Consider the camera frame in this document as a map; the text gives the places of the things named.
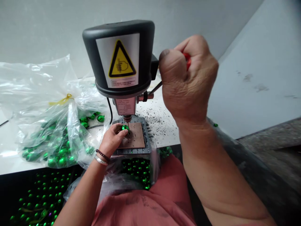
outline yellow warning triangle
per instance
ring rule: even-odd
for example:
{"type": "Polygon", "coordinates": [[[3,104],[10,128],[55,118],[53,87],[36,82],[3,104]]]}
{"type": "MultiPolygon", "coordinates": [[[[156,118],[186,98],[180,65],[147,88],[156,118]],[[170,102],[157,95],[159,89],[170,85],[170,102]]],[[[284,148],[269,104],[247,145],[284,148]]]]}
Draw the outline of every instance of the yellow warning triangle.
{"type": "Polygon", "coordinates": [[[134,65],[120,40],[117,40],[109,77],[118,78],[136,74],[134,65]]]}

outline workbench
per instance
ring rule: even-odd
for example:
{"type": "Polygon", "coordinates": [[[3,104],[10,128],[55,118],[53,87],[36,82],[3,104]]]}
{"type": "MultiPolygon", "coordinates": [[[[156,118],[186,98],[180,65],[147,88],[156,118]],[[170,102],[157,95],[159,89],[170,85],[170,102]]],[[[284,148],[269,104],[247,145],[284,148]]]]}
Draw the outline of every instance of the workbench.
{"type": "MultiPolygon", "coordinates": [[[[159,82],[160,77],[151,82],[148,91],[151,91],[159,82]]],[[[113,115],[116,108],[111,101],[113,115]]],[[[150,140],[157,148],[179,144],[179,132],[176,122],[164,105],[162,87],[160,87],[152,100],[140,102],[136,107],[136,116],[144,117],[150,140]]],[[[9,120],[0,108],[0,123],[9,120]]],[[[0,127],[0,175],[43,168],[40,163],[26,162],[17,153],[15,144],[16,131],[13,131],[11,122],[0,127]]]]}

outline bracelet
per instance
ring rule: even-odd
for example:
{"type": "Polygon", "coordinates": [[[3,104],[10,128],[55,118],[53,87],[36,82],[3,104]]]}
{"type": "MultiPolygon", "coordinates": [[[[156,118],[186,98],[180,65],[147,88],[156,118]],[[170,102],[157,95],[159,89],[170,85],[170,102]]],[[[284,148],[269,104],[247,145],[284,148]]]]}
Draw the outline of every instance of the bracelet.
{"type": "Polygon", "coordinates": [[[105,161],[103,161],[103,160],[101,160],[97,155],[95,155],[95,157],[94,157],[95,159],[96,159],[96,161],[98,161],[100,164],[102,164],[102,165],[105,165],[105,166],[107,166],[108,164],[105,162],[105,161]]]}
{"type": "Polygon", "coordinates": [[[110,159],[107,156],[105,156],[101,151],[96,149],[96,152],[99,153],[102,157],[104,157],[108,161],[108,163],[110,162],[110,159]]]}

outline yellow twist tie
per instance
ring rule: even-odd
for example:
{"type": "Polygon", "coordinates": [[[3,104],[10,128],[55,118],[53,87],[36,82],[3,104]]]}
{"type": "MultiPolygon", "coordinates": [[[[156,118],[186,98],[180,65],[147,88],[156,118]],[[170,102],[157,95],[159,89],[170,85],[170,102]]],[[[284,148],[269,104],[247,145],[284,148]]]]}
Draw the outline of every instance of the yellow twist tie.
{"type": "Polygon", "coordinates": [[[61,99],[58,102],[49,102],[49,105],[53,106],[53,105],[63,105],[64,103],[66,103],[69,99],[74,99],[72,98],[71,94],[67,94],[67,96],[63,99],[61,99]]]}

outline gray wall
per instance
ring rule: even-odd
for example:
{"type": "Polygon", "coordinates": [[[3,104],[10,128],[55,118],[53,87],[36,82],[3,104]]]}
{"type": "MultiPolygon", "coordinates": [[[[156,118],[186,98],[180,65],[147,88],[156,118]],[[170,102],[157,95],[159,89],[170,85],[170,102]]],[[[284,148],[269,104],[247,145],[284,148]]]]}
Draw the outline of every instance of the gray wall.
{"type": "Polygon", "coordinates": [[[219,61],[208,116],[234,139],[300,117],[300,41],[301,1],[265,0],[219,61]]]}
{"type": "Polygon", "coordinates": [[[0,0],[0,62],[42,63],[71,54],[79,78],[91,66],[82,31],[132,19],[153,20],[158,57],[193,34],[220,58],[263,0],[0,0]]]}

